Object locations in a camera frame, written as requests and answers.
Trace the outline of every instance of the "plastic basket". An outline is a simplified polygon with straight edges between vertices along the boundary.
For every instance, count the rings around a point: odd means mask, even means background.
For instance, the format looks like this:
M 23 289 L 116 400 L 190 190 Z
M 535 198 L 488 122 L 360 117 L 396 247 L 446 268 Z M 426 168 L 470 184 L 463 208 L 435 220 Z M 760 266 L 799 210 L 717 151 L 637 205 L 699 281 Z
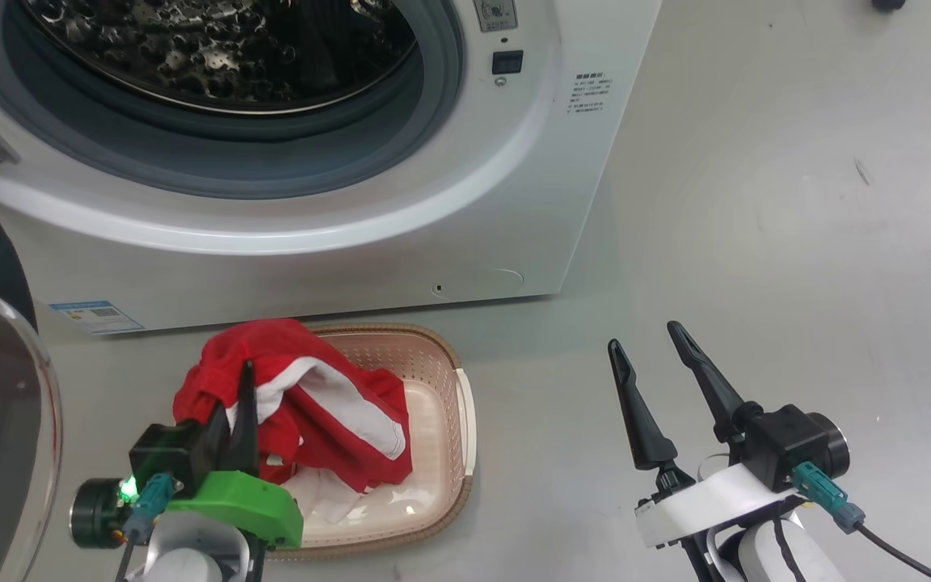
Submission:
M 304 520 L 301 548 L 269 559 L 336 559 L 420 542 L 440 533 L 466 506 L 476 464 L 476 417 L 469 379 L 437 334 L 414 325 L 310 327 L 352 364 L 386 368 L 404 380 L 413 472 L 377 487 L 340 523 Z

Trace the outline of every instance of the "floor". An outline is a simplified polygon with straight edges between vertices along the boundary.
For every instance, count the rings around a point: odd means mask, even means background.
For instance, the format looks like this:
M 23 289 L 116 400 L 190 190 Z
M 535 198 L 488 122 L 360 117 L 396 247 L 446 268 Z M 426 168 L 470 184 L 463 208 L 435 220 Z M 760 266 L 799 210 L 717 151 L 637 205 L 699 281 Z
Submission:
M 461 354 L 480 457 L 465 513 L 421 546 L 273 563 L 269 582 L 691 580 L 643 548 L 605 356 L 620 339 L 690 471 L 721 447 L 665 323 L 743 397 L 832 417 L 841 485 L 931 564 L 931 0 L 669 0 L 562 294 L 370 314 Z M 32 582 L 113 579 L 119 552 L 67 537 L 70 495 L 126 450 L 217 329 L 90 339 L 40 313 L 63 386 L 64 473 Z M 803 519 L 847 579 L 919 580 L 819 509 Z

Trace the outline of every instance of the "washing machine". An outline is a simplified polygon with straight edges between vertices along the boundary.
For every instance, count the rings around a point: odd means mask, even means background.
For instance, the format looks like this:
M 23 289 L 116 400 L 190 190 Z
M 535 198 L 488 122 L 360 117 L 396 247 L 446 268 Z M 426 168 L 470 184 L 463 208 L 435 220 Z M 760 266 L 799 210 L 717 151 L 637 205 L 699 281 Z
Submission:
M 0 0 L 0 221 L 92 334 L 558 292 L 660 0 Z

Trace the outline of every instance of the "red and white garment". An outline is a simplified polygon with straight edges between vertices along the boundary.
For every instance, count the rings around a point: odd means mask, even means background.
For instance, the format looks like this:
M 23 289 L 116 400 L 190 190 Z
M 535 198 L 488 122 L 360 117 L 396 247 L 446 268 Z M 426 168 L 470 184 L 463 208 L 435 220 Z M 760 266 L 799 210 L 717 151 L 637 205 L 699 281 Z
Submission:
M 235 423 L 239 379 L 254 361 L 261 479 L 297 495 L 304 516 L 330 522 L 381 483 L 411 473 L 402 380 L 365 371 L 292 319 L 252 321 L 215 335 L 175 394 L 175 421 L 206 421 L 221 401 Z

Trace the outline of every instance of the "green light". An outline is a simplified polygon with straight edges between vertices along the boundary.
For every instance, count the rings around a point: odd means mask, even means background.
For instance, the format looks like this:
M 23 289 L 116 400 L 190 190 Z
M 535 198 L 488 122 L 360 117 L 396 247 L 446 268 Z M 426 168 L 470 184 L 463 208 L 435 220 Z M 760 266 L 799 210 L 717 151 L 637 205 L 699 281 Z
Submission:
M 134 504 L 134 502 L 139 500 L 139 486 L 136 485 L 136 475 L 129 476 L 129 478 L 121 484 L 121 500 L 126 504 Z

